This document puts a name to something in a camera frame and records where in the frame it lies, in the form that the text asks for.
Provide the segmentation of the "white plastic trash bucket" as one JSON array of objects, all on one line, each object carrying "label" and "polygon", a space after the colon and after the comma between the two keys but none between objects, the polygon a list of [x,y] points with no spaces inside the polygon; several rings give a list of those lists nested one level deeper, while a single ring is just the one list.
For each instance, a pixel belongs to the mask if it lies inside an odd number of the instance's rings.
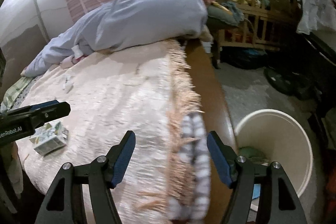
[{"label": "white plastic trash bucket", "polygon": [[235,127],[236,144],[254,147],[283,166],[297,195],[302,196],[313,169],[313,152],[303,127],[290,115],[261,109],[245,116]]}]

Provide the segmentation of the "grey white striped fabric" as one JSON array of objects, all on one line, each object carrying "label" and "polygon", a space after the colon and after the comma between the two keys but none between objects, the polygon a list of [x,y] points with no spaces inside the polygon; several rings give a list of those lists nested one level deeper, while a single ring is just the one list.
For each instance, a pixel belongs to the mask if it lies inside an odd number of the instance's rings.
[{"label": "grey white striped fabric", "polygon": [[183,193],[170,197],[167,215],[172,221],[203,223],[210,205],[211,167],[206,145],[206,129],[201,113],[190,113],[181,124],[182,145],[178,159],[189,170],[184,173]]}]

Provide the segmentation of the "light blue duvet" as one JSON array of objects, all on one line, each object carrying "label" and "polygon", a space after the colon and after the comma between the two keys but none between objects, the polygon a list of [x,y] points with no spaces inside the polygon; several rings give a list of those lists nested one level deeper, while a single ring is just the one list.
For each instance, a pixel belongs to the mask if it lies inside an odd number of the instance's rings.
[{"label": "light blue duvet", "polygon": [[44,74],[79,49],[120,51],[187,36],[197,38],[207,21],[203,0],[113,0],[82,16],[38,53],[22,71],[25,77]]}]

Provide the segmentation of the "green white milk carton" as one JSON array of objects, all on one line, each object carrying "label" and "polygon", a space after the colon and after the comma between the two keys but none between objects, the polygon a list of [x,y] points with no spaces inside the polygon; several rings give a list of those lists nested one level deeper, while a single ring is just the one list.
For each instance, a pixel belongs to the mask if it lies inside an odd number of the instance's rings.
[{"label": "green white milk carton", "polygon": [[37,128],[29,141],[33,144],[33,149],[41,156],[46,156],[53,151],[67,145],[69,131],[62,122],[48,122]]}]

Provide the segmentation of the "black fan base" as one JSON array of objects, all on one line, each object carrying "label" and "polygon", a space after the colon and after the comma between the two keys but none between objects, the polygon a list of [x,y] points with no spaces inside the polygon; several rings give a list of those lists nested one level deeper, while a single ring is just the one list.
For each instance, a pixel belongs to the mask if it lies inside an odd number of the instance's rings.
[{"label": "black fan base", "polygon": [[273,88],[287,96],[307,101],[316,95],[316,89],[307,79],[298,74],[266,67],[264,69],[264,76]]}]

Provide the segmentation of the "wooden baby crib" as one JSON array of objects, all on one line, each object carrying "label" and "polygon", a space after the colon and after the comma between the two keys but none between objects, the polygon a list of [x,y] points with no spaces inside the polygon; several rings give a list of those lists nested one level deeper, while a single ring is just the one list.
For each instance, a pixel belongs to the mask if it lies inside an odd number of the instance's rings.
[{"label": "wooden baby crib", "polygon": [[217,0],[233,3],[244,15],[237,26],[214,29],[218,47],[278,50],[283,38],[295,31],[299,12],[297,0]]}]

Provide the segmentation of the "teal knitted cloth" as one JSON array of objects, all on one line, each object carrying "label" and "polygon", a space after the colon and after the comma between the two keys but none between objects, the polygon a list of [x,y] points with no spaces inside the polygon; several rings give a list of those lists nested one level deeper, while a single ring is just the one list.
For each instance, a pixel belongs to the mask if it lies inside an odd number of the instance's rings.
[{"label": "teal knitted cloth", "polygon": [[222,5],[228,10],[230,10],[230,12],[232,12],[232,18],[233,18],[232,22],[234,23],[234,25],[237,26],[238,24],[244,21],[245,16],[243,12],[236,6],[235,2],[227,1],[222,3]]}]

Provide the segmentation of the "green striped bed sheet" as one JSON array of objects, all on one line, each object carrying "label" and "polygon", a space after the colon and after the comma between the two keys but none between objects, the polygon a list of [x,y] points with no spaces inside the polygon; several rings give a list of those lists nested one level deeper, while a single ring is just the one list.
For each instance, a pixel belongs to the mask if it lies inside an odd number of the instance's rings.
[{"label": "green striped bed sheet", "polygon": [[15,84],[7,89],[1,103],[2,113],[10,110],[14,106],[16,99],[32,80],[33,78],[21,77]]}]

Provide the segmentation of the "dark green pillow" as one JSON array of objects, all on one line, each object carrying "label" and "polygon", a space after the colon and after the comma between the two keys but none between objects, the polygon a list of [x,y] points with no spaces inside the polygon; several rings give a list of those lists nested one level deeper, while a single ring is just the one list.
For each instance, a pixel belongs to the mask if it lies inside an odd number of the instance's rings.
[{"label": "dark green pillow", "polygon": [[208,19],[207,26],[208,28],[218,28],[224,29],[226,27],[237,27],[238,23],[234,19],[233,15],[228,14],[228,12],[215,7],[207,7]]}]

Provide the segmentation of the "pink fringed bed blanket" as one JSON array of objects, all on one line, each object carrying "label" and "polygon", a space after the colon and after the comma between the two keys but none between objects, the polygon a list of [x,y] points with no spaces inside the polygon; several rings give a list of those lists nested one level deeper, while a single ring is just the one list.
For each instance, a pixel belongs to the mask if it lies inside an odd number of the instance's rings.
[{"label": "pink fringed bed blanket", "polygon": [[[123,223],[171,223],[169,198],[183,189],[187,165],[178,159],[181,124],[201,113],[186,55],[176,40],[164,40],[108,54],[92,53],[69,69],[51,68],[34,83],[23,106],[50,100],[68,102],[61,119],[67,145],[46,156],[25,138],[17,142],[22,167],[46,193],[65,162],[88,164],[106,154],[132,130],[136,145],[125,176],[112,195]],[[67,75],[73,88],[63,90]]]}]

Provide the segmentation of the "white tissue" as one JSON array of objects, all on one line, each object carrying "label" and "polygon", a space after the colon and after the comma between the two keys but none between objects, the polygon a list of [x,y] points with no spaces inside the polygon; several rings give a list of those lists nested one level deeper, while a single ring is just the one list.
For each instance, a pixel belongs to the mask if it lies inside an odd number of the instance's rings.
[{"label": "white tissue", "polygon": [[63,84],[63,90],[64,92],[67,94],[71,91],[71,89],[74,86],[74,81],[73,81],[73,77],[70,75],[67,75]]}]

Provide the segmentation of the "white cloth on furniture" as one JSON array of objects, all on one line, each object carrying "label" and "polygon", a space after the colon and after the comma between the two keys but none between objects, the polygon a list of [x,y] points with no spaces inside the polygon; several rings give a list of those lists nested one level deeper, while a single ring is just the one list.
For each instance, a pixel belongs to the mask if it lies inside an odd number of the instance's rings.
[{"label": "white cloth on furniture", "polygon": [[298,0],[302,4],[302,17],[297,33],[310,34],[317,30],[335,31],[335,0]]}]

